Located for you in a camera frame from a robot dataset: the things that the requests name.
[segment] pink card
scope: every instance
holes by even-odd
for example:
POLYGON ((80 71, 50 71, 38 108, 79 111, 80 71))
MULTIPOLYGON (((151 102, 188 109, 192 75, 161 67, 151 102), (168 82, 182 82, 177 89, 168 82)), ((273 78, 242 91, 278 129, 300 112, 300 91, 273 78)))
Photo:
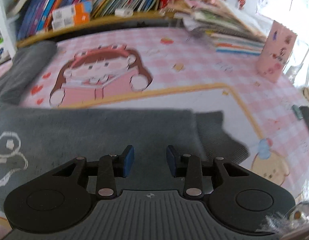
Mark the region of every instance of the pink card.
POLYGON ((274 21, 268 39, 259 56, 256 68, 259 74, 275 83, 287 63, 297 35, 274 21))

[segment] brown hair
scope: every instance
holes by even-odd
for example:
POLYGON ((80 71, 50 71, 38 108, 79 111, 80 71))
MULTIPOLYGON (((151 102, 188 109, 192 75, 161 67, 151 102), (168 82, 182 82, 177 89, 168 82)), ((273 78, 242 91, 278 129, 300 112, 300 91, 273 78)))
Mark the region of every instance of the brown hair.
MULTIPOLYGON (((129 65, 128 69, 133 68, 133 67, 138 67, 139 74, 144 75, 148 79, 148 85, 150 85, 150 83, 152 82, 152 76, 149 73, 149 71, 145 67, 143 67, 142 62, 141 62, 141 58, 140 58, 138 52, 134 49, 125 49, 125 52, 127 52, 127 54, 129 54, 129 55, 134 55, 136 57, 135 62, 133 62, 131 65, 129 65)), ((114 49, 112 51, 109 51, 109 50, 103 51, 102 49, 100 49, 100 52, 98 52, 98 53, 92 53, 90 55, 89 52, 88 52, 88 54, 86 56, 82 56, 78 60, 76 60, 76 59, 70 60, 69 62, 67 62, 61 68, 59 75, 57 77, 56 84, 53 87, 50 96, 56 90, 60 89, 62 84, 66 82, 66 78, 63 76, 66 69, 68 69, 70 67, 71 68, 78 68, 82 64, 85 64, 85 63, 94 63, 96 61, 102 61, 102 60, 105 60, 105 59, 114 59, 114 58, 118 58, 118 57, 124 57, 123 54, 119 50, 114 49)))

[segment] gray garment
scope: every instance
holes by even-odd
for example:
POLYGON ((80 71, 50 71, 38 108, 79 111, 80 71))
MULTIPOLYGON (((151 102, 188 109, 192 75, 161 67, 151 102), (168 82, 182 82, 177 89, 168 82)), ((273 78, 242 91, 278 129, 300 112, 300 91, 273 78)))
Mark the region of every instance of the gray garment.
MULTIPOLYGON (((180 153, 207 160, 198 136, 196 115, 178 110, 55 110, 18 107, 21 95, 56 53, 56 44, 44 41, 19 50, 8 73, 0 78, 0 135, 18 134, 21 152, 29 162, 24 171, 14 173, 0 187, 0 210, 6 196, 16 187, 77 156, 96 161, 102 155, 121 154, 127 145, 135 148, 135 161, 126 179, 117 179, 117 190, 182 190, 184 181, 174 179, 166 163, 166 147, 171 144, 180 153)), ((200 116, 205 122, 209 115, 200 116)), ((0 154, 9 154, 16 138, 0 141, 0 154)), ((16 155, 0 164, 0 179, 11 169, 22 168, 16 155)), ((88 190, 93 192, 93 183, 88 190)))

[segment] screw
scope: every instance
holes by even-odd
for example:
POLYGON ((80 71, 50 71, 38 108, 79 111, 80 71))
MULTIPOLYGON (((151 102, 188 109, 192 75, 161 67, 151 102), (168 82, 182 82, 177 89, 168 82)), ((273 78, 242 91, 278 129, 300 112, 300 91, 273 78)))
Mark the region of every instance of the screw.
POLYGON ((109 197, 114 193, 114 191, 110 188, 102 188, 99 189, 98 194, 103 197, 109 197))
POLYGON ((199 196, 199 195, 201 195, 201 193, 202 193, 201 189, 198 189, 198 188, 195 188, 195 187, 188 188, 185 192, 186 192, 189 196, 199 196))

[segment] white eraser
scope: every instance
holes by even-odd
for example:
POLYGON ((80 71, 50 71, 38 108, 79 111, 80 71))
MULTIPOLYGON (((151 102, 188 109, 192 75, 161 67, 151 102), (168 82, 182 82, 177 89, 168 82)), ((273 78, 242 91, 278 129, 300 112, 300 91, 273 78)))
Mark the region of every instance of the white eraser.
POLYGON ((0 158, 0 164, 7 163, 7 158, 0 158))
POLYGON ((131 9, 117 8, 115 10, 115 16, 131 17, 132 15, 133 15, 133 10, 131 9))

